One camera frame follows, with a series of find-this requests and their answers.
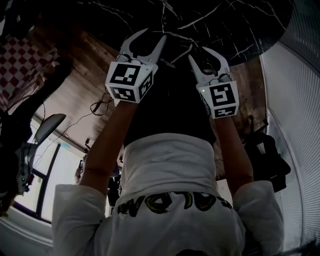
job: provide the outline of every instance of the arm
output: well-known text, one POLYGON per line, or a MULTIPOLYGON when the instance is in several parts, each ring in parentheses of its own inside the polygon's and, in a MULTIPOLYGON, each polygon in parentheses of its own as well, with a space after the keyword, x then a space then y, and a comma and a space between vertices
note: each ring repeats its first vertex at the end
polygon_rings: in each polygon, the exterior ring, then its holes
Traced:
POLYGON ((80 185, 107 196, 109 178, 138 104, 120 101, 87 154, 80 185))
POLYGON ((232 118, 215 119, 215 125, 221 145, 226 181, 234 198, 242 185, 254 181, 252 165, 232 118))

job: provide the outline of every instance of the window frame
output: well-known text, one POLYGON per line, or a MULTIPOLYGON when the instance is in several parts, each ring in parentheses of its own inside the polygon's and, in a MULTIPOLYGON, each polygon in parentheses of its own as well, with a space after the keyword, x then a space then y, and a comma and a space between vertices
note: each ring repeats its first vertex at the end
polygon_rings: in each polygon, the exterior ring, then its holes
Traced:
POLYGON ((41 183, 40 191, 39 191, 39 196, 37 198, 37 203, 36 203, 36 210, 35 211, 30 210, 29 208, 23 206, 22 204, 20 204, 20 203, 18 203, 16 201, 14 201, 14 203, 13 203, 13 207, 16 208, 17 210, 21 211, 22 213, 24 213, 24 214, 26 214, 26 215, 28 215, 30 217, 33 217, 33 218, 35 218, 35 219, 37 219, 39 221, 42 221, 42 222, 45 222, 45 223, 48 223, 48 224, 51 224, 52 222, 47 220, 47 219, 42 218, 41 214, 42 214, 42 210, 43 210, 44 199, 45 199, 45 195, 46 195, 48 182, 49 182, 50 175, 51 175, 53 166, 55 164, 55 161, 56 161, 56 158, 57 158, 57 155, 58 155, 60 147, 61 147, 61 144, 58 143, 56 145, 54 154, 52 156, 52 159, 51 159, 47 174, 43 174, 42 172, 40 172, 40 171, 38 171, 38 170, 36 170, 34 168, 32 169, 32 173, 35 176, 37 176, 40 179, 42 179, 42 183, 41 183))

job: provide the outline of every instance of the cable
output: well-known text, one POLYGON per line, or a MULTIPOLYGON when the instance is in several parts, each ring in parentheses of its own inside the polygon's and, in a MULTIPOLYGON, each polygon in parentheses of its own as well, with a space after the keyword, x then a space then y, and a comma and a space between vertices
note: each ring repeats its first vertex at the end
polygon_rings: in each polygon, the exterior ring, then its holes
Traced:
POLYGON ((82 118, 85 118, 85 117, 90 116, 90 115, 92 115, 92 114, 93 114, 93 113, 86 114, 86 115, 80 117, 77 122, 75 122, 74 124, 71 124, 70 126, 68 126, 68 127, 63 131, 63 133, 61 133, 61 135, 60 135, 59 137, 57 137, 54 141, 51 142, 51 144, 50 144, 49 146, 46 147, 46 149, 44 150, 44 152, 42 153, 42 155, 39 157, 39 159, 38 159, 38 160, 36 161, 36 163, 34 164, 33 168, 36 168, 36 167, 40 164, 39 160, 44 156, 44 154, 46 153, 47 149, 48 149, 57 139, 59 139, 70 127, 75 126, 77 123, 79 123, 79 121, 80 121, 82 118))
POLYGON ((131 63, 131 61, 138 61, 138 62, 140 62, 141 65, 146 65, 145 63, 143 63, 141 60, 139 60, 137 58, 131 58, 128 54, 121 53, 118 55, 118 57, 116 59, 118 60, 120 56, 125 56, 128 59, 126 62, 131 63))
POLYGON ((91 113, 94 114, 95 116, 103 116, 109 109, 109 103, 112 102, 114 99, 113 98, 108 98, 108 101, 99 101, 99 102, 96 102, 96 103, 93 103, 91 106, 90 106, 90 110, 91 110, 91 113), (101 104, 106 104, 106 110, 104 113, 102 114, 96 114, 96 111, 98 110, 98 108, 100 107, 101 104))
POLYGON ((70 127, 75 126, 77 123, 79 123, 79 121, 80 121, 82 118, 85 118, 85 117, 90 116, 90 115, 92 115, 92 114, 95 115, 95 116, 103 116, 103 115, 108 111, 108 109, 109 109, 109 103, 112 102, 114 99, 110 97, 110 98, 108 98, 107 101, 103 101, 105 95, 110 95, 110 93, 107 92, 107 88, 105 88, 105 93, 102 95, 101 100, 98 101, 98 102, 93 103, 93 104, 90 106, 90 111, 91 111, 91 113, 90 113, 90 114, 86 114, 86 115, 80 117, 80 119, 79 119, 76 123, 71 124, 69 127, 67 127, 67 128, 63 131, 63 133, 61 133, 61 135, 60 135, 59 137, 57 137, 53 142, 51 142, 51 144, 46 147, 46 149, 44 150, 44 152, 42 153, 42 155, 39 157, 39 159, 38 159, 38 160, 36 161, 36 163, 33 165, 33 168, 36 168, 36 167, 40 164, 39 160, 42 159, 42 157, 44 156, 44 154, 45 154, 45 152, 47 151, 47 149, 48 149, 57 139, 59 139, 70 127), (100 106, 101 104, 106 104, 106 110, 105 110, 105 112, 104 112, 103 114, 96 114, 95 111, 98 110, 98 108, 99 108, 99 106, 100 106))
POLYGON ((219 82, 219 79, 213 78, 213 79, 211 79, 209 82, 207 82, 204 86, 212 86, 211 82, 212 82, 213 80, 217 80, 217 81, 219 82))
MULTIPOLYGON (((41 121, 41 124, 40 126, 44 123, 45 119, 46 119, 46 105, 42 102, 42 105, 43 105, 43 119, 41 121)), ((33 140, 31 141, 31 144, 29 146, 29 149, 28 149, 28 153, 27 153, 27 159, 28 159, 28 171, 30 170, 30 159, 29 159, 29 154, 30 154, 30 149, 32 147, 32 144, 34 143, 36 139, 36 135, 34 135, 33 137, 33 140)))
POLYGON ((231 72, 227 73, 229 75, 229 77, 231 78, 231 80, 234 79, 234 74, 232 74, 231 72))
POLYGON ((10 107, 8 107, 5 112, 8 112, 14 105, 18 104, 19 102, 21 102, 21 101, 23 101, 23 100, 25 100, 26 98, 29 98, 29 97, 31 97, 31 96, 32 96, 31 94, 30 94, 30 95, 26 95, 26 96, 22 97, 21 99, 17 100, 17 101, 16 101, 15 103, 13 103, 10 107))

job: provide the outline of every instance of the white t-shirt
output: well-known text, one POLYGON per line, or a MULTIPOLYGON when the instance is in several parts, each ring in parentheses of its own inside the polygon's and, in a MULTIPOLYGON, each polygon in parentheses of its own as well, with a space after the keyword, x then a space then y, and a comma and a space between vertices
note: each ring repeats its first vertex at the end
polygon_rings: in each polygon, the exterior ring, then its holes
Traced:
POLYGON ((56 255, 238 256, 245 246, 245 226, 263 255, 279 250, 283 219, 272 184, 242 186, 232 208, 217 192, 214 153, 207 141, 156 134, 128 145, 123 159, 123 192, 112 216, 105 218, 106 198, 97 190, 56 186, 56 255))

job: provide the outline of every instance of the marker cube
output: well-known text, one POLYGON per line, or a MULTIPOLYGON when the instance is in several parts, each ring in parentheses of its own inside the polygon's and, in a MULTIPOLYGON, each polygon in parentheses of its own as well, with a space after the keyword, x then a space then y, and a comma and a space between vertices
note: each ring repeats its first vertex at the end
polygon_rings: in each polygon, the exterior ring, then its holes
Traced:
POLYGON ((196 85, 201 100, 213 119, 234 116, 239 108, 239 96, 236 81, 221 82, 205 86, 196 85))
POLYGON ((105 86, 115 102, 139 103, 154 84, 156 64, 111 62, 105 86))

